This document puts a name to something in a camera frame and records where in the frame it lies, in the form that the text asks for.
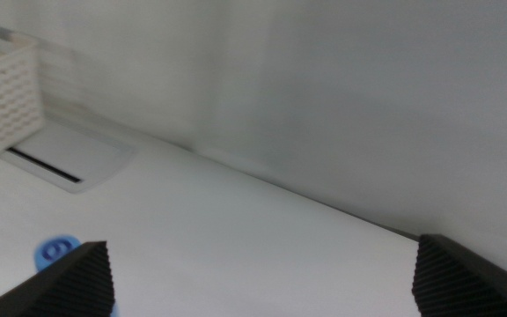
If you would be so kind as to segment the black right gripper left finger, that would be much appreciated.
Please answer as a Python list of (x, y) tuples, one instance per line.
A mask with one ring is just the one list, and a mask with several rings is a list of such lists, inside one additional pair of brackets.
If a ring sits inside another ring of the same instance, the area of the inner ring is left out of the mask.
[(0, 296), (0, 317), (108, 317), (114, 305), (107, 243), (90, 241)]

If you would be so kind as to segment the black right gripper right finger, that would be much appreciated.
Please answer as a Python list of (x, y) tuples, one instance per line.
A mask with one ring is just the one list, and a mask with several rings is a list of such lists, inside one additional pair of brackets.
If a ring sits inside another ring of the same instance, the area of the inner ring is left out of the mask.
[(440, 234), (423, 234), (412, 294), (422, 316), (507, 316), (507, 271)]

